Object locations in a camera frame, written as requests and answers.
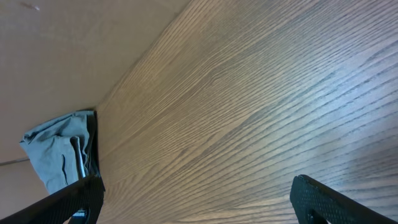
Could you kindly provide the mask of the grey shorts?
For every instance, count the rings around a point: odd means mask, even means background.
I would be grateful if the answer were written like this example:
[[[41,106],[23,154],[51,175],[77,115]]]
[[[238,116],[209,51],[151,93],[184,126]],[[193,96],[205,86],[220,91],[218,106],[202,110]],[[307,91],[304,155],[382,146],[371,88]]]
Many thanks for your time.
[[[49,194],[98,174],[97,132],[93,110],[75,111],[27,131],[21,141],[34,170]]]

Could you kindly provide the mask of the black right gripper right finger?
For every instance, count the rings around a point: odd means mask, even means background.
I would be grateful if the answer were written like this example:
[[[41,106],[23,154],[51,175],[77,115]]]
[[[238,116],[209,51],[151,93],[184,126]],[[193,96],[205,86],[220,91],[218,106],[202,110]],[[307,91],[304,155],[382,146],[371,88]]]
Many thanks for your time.
[[[290,202],[299,224],[397,224],[307,175],[294,177]]]

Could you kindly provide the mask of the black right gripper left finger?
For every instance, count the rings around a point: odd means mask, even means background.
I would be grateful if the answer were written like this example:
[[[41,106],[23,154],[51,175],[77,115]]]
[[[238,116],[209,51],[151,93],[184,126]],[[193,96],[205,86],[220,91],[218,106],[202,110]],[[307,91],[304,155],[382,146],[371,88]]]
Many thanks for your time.
[[[100,176],[90,175],[33,205],[1,220],[1,223],[82,223],[96,224],[104,200]]]

